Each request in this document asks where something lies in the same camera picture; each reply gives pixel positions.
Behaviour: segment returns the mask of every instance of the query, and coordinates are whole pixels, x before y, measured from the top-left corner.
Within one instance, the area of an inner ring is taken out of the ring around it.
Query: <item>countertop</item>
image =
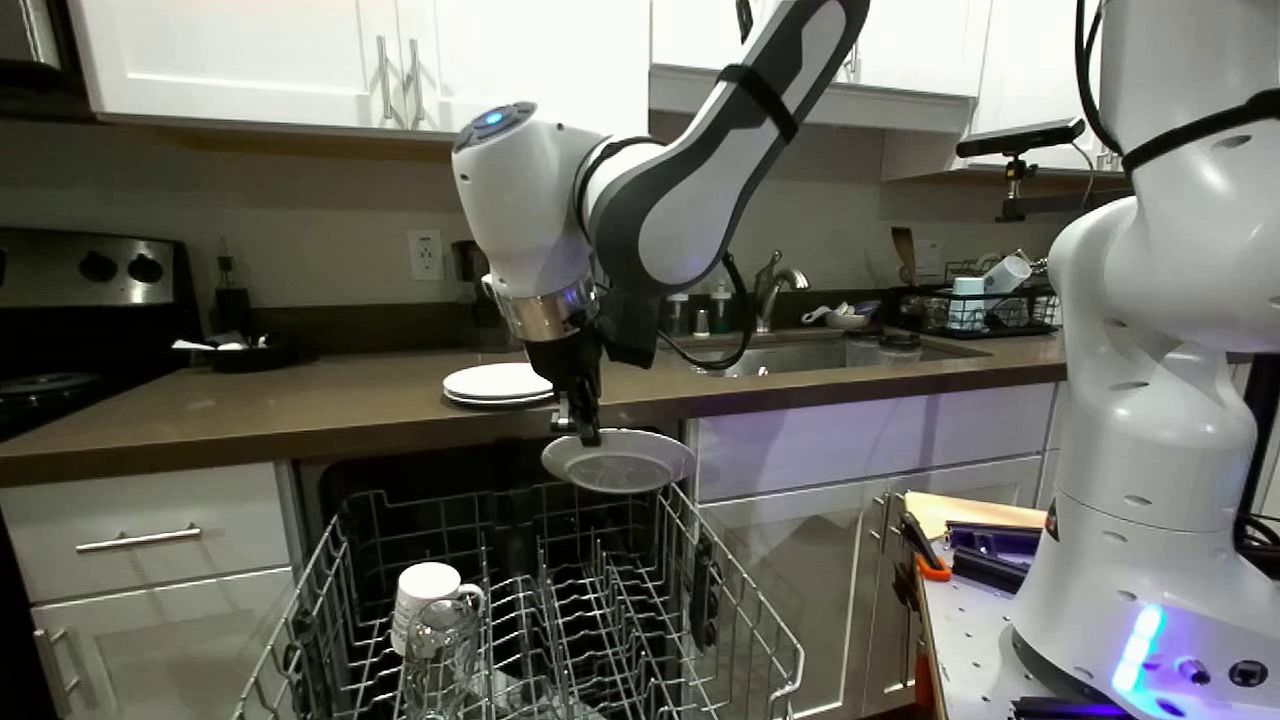
[[[923,396],[1064,380],[1055,339],[961,345],[980,357],[877,369],[698,378],[659,357],[655,369],[605,363],[605,424],[765,411],[832,399]],[[505,354],[330,357],[278,374],[217,378],[184,369],[74,418],[0,443],[0,483],[164,473],[246,460],[340,460],[547,438],[547,407],[469,411],[439,380]]]

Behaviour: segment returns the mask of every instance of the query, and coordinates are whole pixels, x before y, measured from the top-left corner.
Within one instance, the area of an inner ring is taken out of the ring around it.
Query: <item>backsplash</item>
[[[945,240],[945,257],[1040,257],[1068,223],[990,223],[996,205],[996,184],[878,184],[877,133],[805,127],[746,205],[733,252],[742,271],[785,252],[816,287],[884,287],[896,284],[892,223]],[[211,295],[220,247],[241,259],[260,309],[469,300],[456,282],[409,271],[409,231],[469,238],[443,159],[228,152],[145,127],[0,125],[0,223],[187,240],[201,300]]]

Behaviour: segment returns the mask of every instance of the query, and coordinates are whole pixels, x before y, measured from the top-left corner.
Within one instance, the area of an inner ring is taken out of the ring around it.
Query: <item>blue light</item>
[[[1116,671],[1111,671],[1111,689],[1116,689],[1116,691],[1130,698],[1130,689],[1134,689],[1134,680],[1141,680],[1141,669],[1145,669],[1145,664],[1153,662],[1153,651],[1157,651],[1159,634],[1162,634],[1162,610],[1149,604],[1149,610],[1134,616],[1134,623],[1130,623],[1130,634],[1126,634],[1126,639],[1124,639],[1124,657],[1118,657],[1118,664],[1116,664]]]

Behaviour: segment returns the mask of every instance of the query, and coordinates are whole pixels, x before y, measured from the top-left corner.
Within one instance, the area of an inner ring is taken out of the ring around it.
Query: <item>stove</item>
[[[184,363],[201,338],[177,240],[0,227],[0,442]]]

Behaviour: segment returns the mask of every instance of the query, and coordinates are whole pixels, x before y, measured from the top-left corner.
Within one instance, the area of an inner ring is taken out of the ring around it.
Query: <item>dishwasher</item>
[[[805,648],[685,483],[597,498],[541,443],[298,470],[308,566],[236,720],[425,720],[400,707],[396,576],[443,560],[486,594],[460,720],[777,720]]]

